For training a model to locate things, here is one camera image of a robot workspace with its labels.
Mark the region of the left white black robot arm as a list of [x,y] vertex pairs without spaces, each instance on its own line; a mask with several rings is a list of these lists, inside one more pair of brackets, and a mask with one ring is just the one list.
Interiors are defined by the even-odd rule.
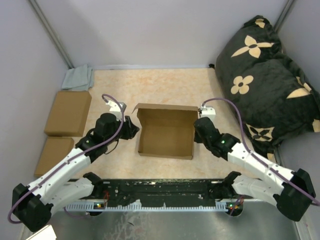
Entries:
[[117,119],[104,113],[95,127],[79,140],[56,166],[28,185],[18,184],[12,192],[12,214],[31,232],[42,229],[60,209],[86,197],[103,195],[103,180],[89,172],[70,182],[73,175],[105,155],[108,146],[119,140],[133,139],[139,132],[129,116]]

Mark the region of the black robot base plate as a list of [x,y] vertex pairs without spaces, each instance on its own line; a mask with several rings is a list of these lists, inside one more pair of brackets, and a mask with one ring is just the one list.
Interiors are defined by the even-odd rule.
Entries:
[[83,201],[96,216],[106,211],[217,211],[237,216],[249,196],[237,194],[223,179],[104,179]]

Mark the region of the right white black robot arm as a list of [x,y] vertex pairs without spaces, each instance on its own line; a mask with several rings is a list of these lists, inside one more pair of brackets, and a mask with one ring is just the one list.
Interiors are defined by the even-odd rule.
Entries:
[[229,133],[220,133],[208,117],[194,122],[195,141],[214,156],[236,164],[255,175],[233,171],[222,181],[226,197],[237,195],[262,200],[275,206],[286,218],[298,222],[311,206],[316,193],[310,175],[303,169],[293,171],[273,163],[248,149]]

